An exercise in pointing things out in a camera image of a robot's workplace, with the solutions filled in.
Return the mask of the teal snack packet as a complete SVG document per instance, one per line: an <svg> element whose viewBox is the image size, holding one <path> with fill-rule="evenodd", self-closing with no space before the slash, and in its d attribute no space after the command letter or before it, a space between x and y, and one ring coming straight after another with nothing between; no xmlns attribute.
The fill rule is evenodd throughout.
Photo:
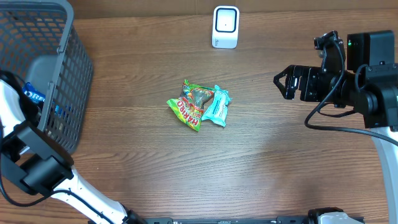
<svg viewBox="0 0 398 224"><path fill-rule="evenodd" d="M213 102L204 112L201 120L210 120L217 125L225 127L228 105L231 100L232 98L229 96L228 90L222 90L218 85L215 85Z"/></svg>

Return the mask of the green Haribo gummy bag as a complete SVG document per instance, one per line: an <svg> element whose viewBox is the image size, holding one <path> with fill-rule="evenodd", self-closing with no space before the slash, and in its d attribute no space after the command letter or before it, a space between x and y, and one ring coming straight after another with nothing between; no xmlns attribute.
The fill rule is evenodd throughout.
<svg viewBox="0 0 398 224"><path fill-rule="evenodd" d="M178 98L167 101L168 106L176 117L195 131L201 127L201 118L204 114L204 104L213 98L214 88L200 86L184 80Z"/></svg>

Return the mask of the blue Oreo cookie pack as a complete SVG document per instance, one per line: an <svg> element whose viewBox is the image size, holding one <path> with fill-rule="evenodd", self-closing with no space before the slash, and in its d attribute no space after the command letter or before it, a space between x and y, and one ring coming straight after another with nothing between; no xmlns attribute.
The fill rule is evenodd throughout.
<svg viewBox="0 0 398 224"><path fill-rule="evenodd" d="M30 83L27 82L24 84L22 87L22 91L24 94L32 101L35 105L38 106L39 112L38 114L42 114L42 109L44 107L44 102L45 102L45 95L41 92L39 92L37 89L34 88L34 86ZM56 115L59 117L67 118L68 114L59 106L56 105L55 102L53 101L52 104L55 106L55 108L51 108L51 111L54 111Z"/></svg>

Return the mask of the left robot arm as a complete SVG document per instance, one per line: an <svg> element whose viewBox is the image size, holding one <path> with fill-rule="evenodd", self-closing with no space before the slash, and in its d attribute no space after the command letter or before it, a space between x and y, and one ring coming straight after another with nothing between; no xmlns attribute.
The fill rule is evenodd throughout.
<svg viewBox="0 0 398 224"><path fill-rule="evenodd" d="M1 71L1 178L41 198L17 202L2 188L6 201L31 207L52 197L84 214L90 223L144 223L89 184L75 169L71 155L38 129L40 108L22 91L21 81Z"/></svg>

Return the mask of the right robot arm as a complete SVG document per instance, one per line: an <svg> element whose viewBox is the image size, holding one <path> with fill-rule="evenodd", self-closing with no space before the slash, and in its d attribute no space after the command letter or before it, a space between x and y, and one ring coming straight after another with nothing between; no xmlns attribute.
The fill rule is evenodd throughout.
<svg viewBox="0 0 398 224"><path fill-rule="evenodd" d="M333 30L314 39L320 67L289 65L274 77L286 100L300 90L301 101L316 102L304 125L310 129L370 136L382 167L389 223L397 223L397 64L391 30L350 34L347 41ZM352 107L339 117L359 113L364 129L319 126L309 121L322 108Z"/></svg>

